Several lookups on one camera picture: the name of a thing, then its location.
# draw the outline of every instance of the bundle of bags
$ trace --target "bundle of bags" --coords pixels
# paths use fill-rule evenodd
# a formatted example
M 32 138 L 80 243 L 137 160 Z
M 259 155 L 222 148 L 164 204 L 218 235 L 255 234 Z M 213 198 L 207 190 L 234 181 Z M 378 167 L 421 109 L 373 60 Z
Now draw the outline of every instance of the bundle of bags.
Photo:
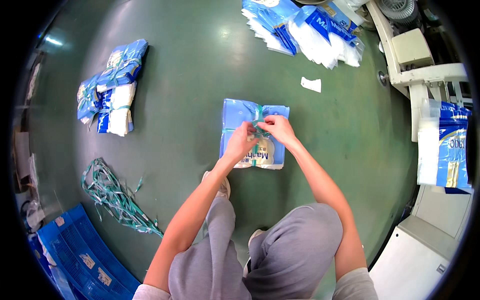
M 468 117 L 456 104 L 423 99 L 418 132 L 418 184 L 470 188 L 466 164 Z
M 144 39 L 113 49 L 105 71 L 80 84 L 77 93 L 77 119 L 90 124 L 98 115 L 97 132 L 124 136 L 133 130 L 130 106 L 148 47 Z
M 336 1 L 345 8 L 341 10 Z M 345 0 L 302 8 L 290 0 L 243 0 L 242 5 L 247 24 L 269 49 L 289 55 L 302 52 L 328 69 L 339 60 L 360 66 L 364 44 L 352 32 L 362 19 L 348 9 Z
M 223 101 L 223 128 L 220 140 L 220 157 L 223 156 L 228 141 L 233 132 L 244 121 L 256 124 L 263 121 L 266 116 L 280 115 L 288 119 L 290 108 L 283 105 L 258 105 L 256 103 L 225 99 Z M 259 167 L 278 170 L 283 168 L 285 160 L 285 146 L 277 141 L 271 134 L 256 127 L 257 132 L 249 138 L 259 138 L 252 150 L 235 165 L 234 168 Z

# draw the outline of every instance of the blue crate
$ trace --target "blue crate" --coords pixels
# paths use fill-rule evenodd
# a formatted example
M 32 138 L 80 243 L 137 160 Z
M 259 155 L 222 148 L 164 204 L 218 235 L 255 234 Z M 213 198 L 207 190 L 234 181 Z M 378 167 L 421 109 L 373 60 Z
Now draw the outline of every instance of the blue crate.
M 108 249 L 81 204 L 37 233 L 68 280 L 88 299 L 132 299 L 140 282 Z

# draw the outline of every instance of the green floor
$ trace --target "green floor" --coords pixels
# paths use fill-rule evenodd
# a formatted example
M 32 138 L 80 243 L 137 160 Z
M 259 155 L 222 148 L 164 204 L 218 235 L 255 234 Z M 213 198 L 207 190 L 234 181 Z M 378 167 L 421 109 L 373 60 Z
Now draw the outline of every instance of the green floor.
M 49 33 L 63 46 L 44 46 L 30 113 L 47 221 L 82 202 L 108 247 L 142 281 L 161 239 L 107 214 L 100 222 L 80 188 L 83 170 L 102 157 L 131 187 L 143 176 L 137 203 L 165 229 L 218 158 L 223 99 L 245 99 L 290 106 L 298 138 L 347 197 L 370 263 L 411 196 L 417 164 L 409 102 L 376 78 L 386 72 L 377 34 L 363 32 L 359 68 L 339 62 L 327 70 L 302 54 L 268 50 L 246 25 L 240 0 L 208 2 L 70 0 L 60 11 Z M 104 69 L 115 46 L 140 38 L 150 46 L 132 106 L 134 131 L 97 134 L 96 122 L 87 131 L 76 119 L 79 83 Z M 302 76 L 321 78 L 321 94 L 303 88 Z M 290 153 L 282 170 L 233 170 L 229 180 L 241 263 L 256 228 L 314 201 Z M 318 298 L 333 290 L 333 274 L 324 277 Z

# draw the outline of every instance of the sneaker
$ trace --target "sneaker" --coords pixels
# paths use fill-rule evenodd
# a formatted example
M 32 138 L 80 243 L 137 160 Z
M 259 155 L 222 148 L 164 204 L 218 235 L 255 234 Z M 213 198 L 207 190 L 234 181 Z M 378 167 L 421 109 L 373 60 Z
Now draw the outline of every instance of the sneaker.
M 252 234 L 252 236 L 250 236 L 250 238 L 248 239 L 248 247 L 250 248 L 250 242 L 253 240 L 254 237 L 258 237 L 259 235 L 261 235 L 264 232 L 265 232 L 265 230 L 261 230 L 261 229 L 255 230 L 255 232 Z M 250 273 L 250 271 L 252 270 L 251 263 L 252 263 L 252 258 L 249 257 L 248 260 L 247 260 L 247 263 L 245 264 L 245 267 L 243 268 L 243 277 L 244 278 L 246 278 L 248 273 Z
M 210 171 L 205 171 L 203 177 L 202 177 L 202 181 L 208 176 L 208 174 L 210 174 Z M 217 196 L 224 196 L 224 197 L 227 197 L 227 199 L 230 198 L 230 194 L 231 194 L 231 189 L 230 189 L 230 182 L 228 181 L 228 179 L 225 177 L 225 179 L 223 180 L 222 184 L 220 185 L 220 187 L 218 188 L 218 192 L 216 192 L 216 197 Z

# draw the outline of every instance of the label on crate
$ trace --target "label on crate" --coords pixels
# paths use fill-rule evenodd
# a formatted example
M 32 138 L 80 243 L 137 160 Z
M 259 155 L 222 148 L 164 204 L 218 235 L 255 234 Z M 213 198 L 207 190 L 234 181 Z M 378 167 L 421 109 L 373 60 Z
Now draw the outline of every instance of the label on crate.
M 87 265 L 89 269 L 92 269 L 93 266 L 95 265 L 95 262 L 93 259 L 88 255 L 88 253 L 85 254 L 80 254 L 80 258 L 84 261 L 84 263 Z
M 98 268 L 98 279 L 103 282 L 104 285 L 107 287 L 110 285 L 112 282 L 112 278 L 110 278 L 105 272 L 102 270 L 102 268 Z
M 55 223 L 57 223 L 57 226 L 60 227 L 63 224 L 65 224 L 65 220 L 61 216 L 59 216 L 58 218 L 55 219 Z

